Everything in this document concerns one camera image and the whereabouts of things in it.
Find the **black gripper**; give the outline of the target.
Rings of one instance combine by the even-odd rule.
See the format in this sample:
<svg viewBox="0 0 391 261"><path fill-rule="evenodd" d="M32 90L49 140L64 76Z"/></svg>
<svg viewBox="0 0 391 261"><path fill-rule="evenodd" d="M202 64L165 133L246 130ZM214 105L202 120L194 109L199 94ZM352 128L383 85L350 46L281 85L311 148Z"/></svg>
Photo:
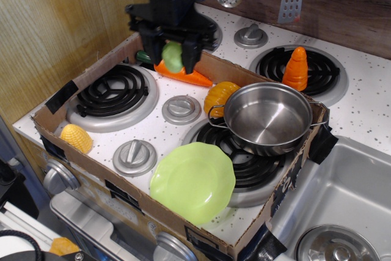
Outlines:
<svg viewBox="0 0 391 261"><path fill-rule="evenodd" d="M161 62L165 40L183 42L181 57L186 74L193 73L202 49L217 48L217 24L194 6L179 12L165 6L154 9L151 4L130 4L125 12L130 16L130 30L141 35L144 51L154 64ZM192 35L197 39L187 38Z"/></svg>

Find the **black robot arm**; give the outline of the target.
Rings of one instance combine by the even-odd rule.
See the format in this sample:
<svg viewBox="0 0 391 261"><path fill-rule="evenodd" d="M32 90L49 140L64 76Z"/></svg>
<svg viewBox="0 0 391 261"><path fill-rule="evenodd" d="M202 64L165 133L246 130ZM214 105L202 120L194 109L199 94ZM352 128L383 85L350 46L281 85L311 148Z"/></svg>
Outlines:
<svg viewBox="0 0 391 261"><path fill-rule="evenodd" d="M202 51L217 46L217 26L196 11L195 3L200 1L204 0L149 0L125 7L130 30L141 35L144 50L154 63L162 59L165 41L178 42L182 46L182 63L190 74Z"/></svg>

